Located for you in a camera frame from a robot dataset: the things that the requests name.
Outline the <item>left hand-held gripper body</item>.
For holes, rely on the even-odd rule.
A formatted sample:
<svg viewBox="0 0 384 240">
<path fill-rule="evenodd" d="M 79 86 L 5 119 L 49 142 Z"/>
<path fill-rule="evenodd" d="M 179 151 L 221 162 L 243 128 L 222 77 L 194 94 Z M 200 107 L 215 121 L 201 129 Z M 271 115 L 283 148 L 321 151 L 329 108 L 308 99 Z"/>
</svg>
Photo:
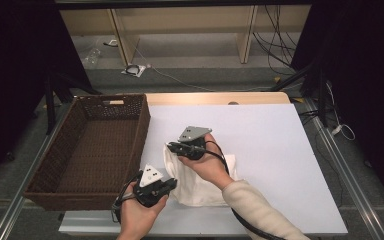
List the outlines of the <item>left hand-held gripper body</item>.
<svg viewBox="0 0 384 240">
<path fill-rule="evenodd" d="M 162 178 L 163 174 L 149 164 L 141 171 L 134 194 L 143 206 L 152 207 L 165 195 Z"/>
</svg>

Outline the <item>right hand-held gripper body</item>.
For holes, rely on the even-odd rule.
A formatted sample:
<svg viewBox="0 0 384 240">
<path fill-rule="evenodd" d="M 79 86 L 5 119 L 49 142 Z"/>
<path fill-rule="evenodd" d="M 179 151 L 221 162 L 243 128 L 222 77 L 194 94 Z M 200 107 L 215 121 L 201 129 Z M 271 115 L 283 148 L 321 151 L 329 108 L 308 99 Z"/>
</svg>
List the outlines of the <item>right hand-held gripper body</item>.
<svg viewBox="0 0 384 240">
<path fill-rule="evenodd" d="M 191 160 L 200 159 L 206 150 L 205 135 L 212 132 L 211 128 L 188 126 L 178 138 L 179 143 L 188 145 L 188 148 L 181 148 L 193 152 Z"/>
</svg>

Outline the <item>white baby shirt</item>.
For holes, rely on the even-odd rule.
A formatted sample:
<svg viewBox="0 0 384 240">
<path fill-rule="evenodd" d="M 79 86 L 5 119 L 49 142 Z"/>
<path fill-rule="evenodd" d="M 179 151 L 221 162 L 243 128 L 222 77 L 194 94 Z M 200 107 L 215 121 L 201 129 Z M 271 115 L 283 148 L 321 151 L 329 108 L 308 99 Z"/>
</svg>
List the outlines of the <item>white baby shirt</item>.
<svg viewBox="0 0 384 240">
<path fill-rule="evenodd" d="M 190 207 L 226 206 L 221 190 L 180 162 L 167 145 L 163 147 L 163 158 L 168 175 L 177 180 L 177 187 L 170 195 L 180 204 Z"/>
</svg>

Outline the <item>brown woven basket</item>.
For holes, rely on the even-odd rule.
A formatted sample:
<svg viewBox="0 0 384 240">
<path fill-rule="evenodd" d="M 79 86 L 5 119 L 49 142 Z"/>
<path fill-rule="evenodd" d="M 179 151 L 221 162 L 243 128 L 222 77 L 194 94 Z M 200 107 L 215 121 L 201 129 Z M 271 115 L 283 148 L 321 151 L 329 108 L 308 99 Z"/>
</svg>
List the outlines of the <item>brown woven basket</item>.
<svg viewBox="0 0 384 240">
<path fill-rule="evenodd" d="M 48 211 L 110 209 L 139 171 L 150 119 L 144 94 L 76 97 L 24 196 Z"/>
</svg>

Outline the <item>person's right hand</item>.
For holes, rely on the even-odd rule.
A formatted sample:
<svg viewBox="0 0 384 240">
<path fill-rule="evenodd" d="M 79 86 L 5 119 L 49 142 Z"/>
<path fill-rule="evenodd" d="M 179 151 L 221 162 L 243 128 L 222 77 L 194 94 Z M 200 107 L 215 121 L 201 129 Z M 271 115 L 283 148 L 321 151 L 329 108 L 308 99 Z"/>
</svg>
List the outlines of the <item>person's right hand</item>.
<svg viewBox="0 0 384 240">
<path fill-rule="evenodd" d="M 214 184 L 220 190 L 223 190 L 233 179 L 226 172 L 225 166 L 220 160 L 222 156 L 221 148 L 211 134 L 205 137 L 206 149 L 210 153 L 205 153 L 199 160 L 189 160 L 186 157 L 179 156 L 178 159 L 185 166 L 195 171 L 203 180 Z"/>
</svg>

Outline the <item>person's left hand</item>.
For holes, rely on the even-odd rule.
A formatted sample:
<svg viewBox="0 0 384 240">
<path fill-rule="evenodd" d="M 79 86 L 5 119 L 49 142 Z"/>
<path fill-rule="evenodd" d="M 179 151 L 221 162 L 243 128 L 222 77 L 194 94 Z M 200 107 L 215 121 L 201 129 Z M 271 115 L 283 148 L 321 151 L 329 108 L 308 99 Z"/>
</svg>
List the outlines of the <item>person's left hand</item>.
<svg viewBox="0 0 384 240">
<path fill-rule="evenodd" d="M 147 208 L 136 198 L 125 200 L 121 204 L 120 233 L 116 240 L 141 240 L 153 227 L 158 215 L 166 206 L 168 196 L 163 196 L 157 204 Z"/>
</svg>

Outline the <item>white table sheet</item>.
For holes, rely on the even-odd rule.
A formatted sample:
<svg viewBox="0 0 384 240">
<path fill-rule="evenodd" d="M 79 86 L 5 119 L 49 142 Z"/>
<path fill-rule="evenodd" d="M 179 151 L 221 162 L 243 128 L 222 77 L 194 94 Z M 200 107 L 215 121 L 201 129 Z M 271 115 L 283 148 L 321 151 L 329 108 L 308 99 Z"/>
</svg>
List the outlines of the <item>white table sheet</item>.
<svg viewBox="0 0 384 240">
<path fill-rule="evenodd" d="M 142 154 L 165 176 L 162 149 L 187 126 L 211 128 L 225 155 L 236 158 L 239 179 L 257 188 L 269 203 L 303 233 L 348 233 L 292 104 L 150 106 L 151 121 Z M 170 194 L 149 232 L 153 237 L 242 237 L 228 207 L 187 207 Z M 67 211 L 61 233 L 117 235 L 109 210 Z"/>
</svg>

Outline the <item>beige wooden shelf unit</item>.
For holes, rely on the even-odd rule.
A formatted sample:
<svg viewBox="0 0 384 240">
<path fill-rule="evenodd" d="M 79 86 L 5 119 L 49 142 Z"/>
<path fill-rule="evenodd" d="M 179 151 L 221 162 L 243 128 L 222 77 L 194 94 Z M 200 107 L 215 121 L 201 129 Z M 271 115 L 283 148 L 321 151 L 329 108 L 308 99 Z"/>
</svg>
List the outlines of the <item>beige wooden shelf unit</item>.
<svg viewBox="0 0 384 240">
<path fill-rule="evenodd" d="M 180 7 L 62 10 L 62 19 L 72 36 L 113 35 L 124 64 L 133 60 L 142 35 L 232 33 L 239 61 L 248 61 L 254 32 L 272 32 L 274 13 L 280 13 L 280 30 L 303 30 L 308 5 Z"/>
</svg>

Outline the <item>clear plastic bag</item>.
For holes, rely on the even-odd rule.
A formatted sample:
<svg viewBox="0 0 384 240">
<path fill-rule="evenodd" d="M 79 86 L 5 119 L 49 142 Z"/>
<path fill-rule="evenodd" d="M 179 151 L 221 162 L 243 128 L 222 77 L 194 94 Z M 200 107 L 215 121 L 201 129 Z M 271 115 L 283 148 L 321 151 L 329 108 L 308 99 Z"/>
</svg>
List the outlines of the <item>clear plastic bag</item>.
<svg viewBox="0 0 384 240">
<path fill-rule="evenodd" d="M 82 59 L 82 64 L 85 68 L 94 68 L 97 65 L 101 51 L 98 48 L 92 48 L 85 58 Z"/>
</svg>

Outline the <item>black metal stand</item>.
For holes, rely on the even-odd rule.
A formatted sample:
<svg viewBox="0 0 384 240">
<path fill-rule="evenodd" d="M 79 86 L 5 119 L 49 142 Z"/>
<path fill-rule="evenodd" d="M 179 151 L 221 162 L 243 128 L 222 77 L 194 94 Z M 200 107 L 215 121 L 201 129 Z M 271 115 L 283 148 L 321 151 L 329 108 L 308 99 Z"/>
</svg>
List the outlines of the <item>black metal stand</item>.
<svg viewBox="0 0 384 240">
<path fill-rule="evenodd" d="M 88 79 L 81 81 L 66 73 L 52 70 L 47 70 L 44 88 L 48 122 L 47 135 L 49 135 L 56 126 L 54 96 L 57 96 L 62 103 L 71 103 L 74 99 L 74 95 L 70 91 L 71 88 L 77 88 L 92 95 L 101 95 L 100 91 L 95 90 L 91 86 Z"/>
<path fill-rule="evenodd" d="M 326 97 L 327 97 L 327 86 L 326 79 L 323 76 L 321 60 L 316 57 L 307 66 L 298 70 L 296 73 L 276 84 L 269 89 L 270 92 L 278 92 L 297 80 L 303 78 L 303 86 L 301 87 L 301 94 L 306 97 L 313 93 L 315 90 L 318 91 L 317 110 L 316 116 L 321 121 L 324 127 L 327 126 L 326 118 Z"/>
</svg>

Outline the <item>black curtain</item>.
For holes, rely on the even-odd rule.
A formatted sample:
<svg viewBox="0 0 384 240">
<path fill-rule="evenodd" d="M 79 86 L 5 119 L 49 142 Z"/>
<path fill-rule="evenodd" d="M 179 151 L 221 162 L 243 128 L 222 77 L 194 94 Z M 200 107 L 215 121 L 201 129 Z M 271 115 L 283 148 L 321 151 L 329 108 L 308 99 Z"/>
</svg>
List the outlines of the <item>black curtain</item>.
<svg viewBox="0 0 384 240">
<path fill-rule="evenodd" d="M 0 0 L 0 163 L 39 101 L 56 90 L 90 86 L 56 0 Z"/>
<path fill-rule="evenodd" d="M 293 58 L 301 69 L 328 45 L 322 72 L 332 83 L 342 120 L 384 186 L 384 0 L 310 0 L 312 6 Z"/>
</svg>

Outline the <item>aluminium rail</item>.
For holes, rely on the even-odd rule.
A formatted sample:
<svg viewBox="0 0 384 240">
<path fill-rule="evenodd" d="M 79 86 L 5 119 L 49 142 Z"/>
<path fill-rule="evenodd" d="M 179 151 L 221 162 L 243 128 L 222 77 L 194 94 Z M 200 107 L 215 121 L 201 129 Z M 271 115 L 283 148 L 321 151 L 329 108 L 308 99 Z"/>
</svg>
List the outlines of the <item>aluminium rail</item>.
<svg viewBox="0 0 384 240">
<path fill-rule="evenodd" d="M 368 232 L 373 240 L 384 240 L 384 225 L 380 217 L 375 211 L 373 205 L 366 197 L 363 189 L 357 182 L 357 178 L 352 173 L 351 168 L 348 166 L 346 159 L 336 144 L 334 137 L 331 135 L 329 129 L 323 125 L 319 118 L 313 120 L 314 125 L 318 128 L 327 151 L 330 154 L 332 163 L 335 165 L 339 178 L 345 185 L 353 203 L 358 210 Z"/>
<path fill-rule="evenodd" d="M 32 153 L 31 157 L 27 157 L 28 163 L 26 171 L 19 175 L 21 182 L 16 186 L 15 195 L 11 198 L 4 215 L 0 220 L 0 240 L 7 240 L 10 233 L 23 209 L 26 202 L 23 196 L 24 190 L 27 188 L 30 179 L 33 177 L 37 167 L 41 163 L 41 157 L 44 152 L 49 148 L 52 139 L 62 124 L 63 118 L 68 111 L 68 104 L 60 104 L 55 108 L 56 123 L 51 129 L 48 129 L 48 119 L 45 119 L 45 129 L 41 132 L 41 138 L 37 141 L 39 147 L 29 152 Z"/>
</svg>

